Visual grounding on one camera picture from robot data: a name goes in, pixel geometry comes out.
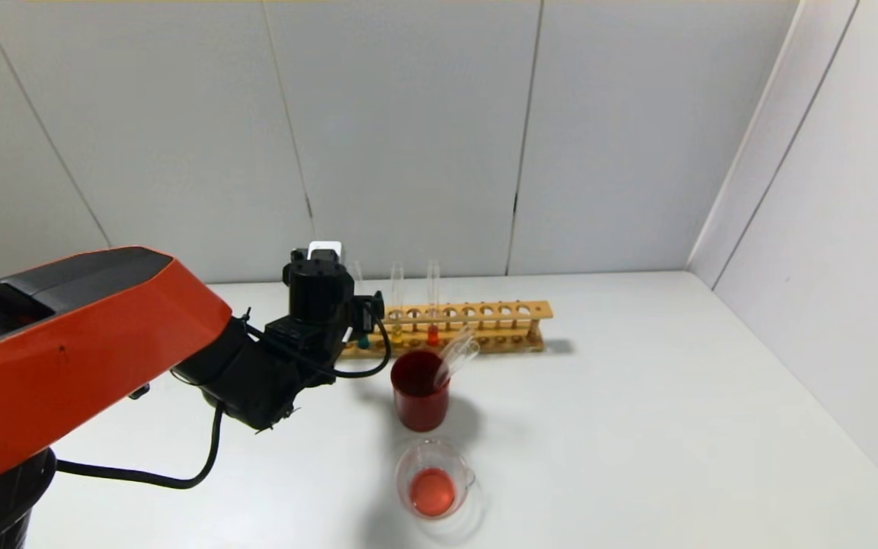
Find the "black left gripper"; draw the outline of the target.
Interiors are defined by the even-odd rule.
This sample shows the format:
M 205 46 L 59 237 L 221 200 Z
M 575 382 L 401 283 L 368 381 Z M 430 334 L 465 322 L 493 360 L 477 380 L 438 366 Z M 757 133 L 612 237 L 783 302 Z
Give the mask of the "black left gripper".
M 371 334 L 377 319 L 386 318 L 386 303 L 383 292 L 372 295 L 356 295 L 351 299 L 351 328 L 354 334 Z

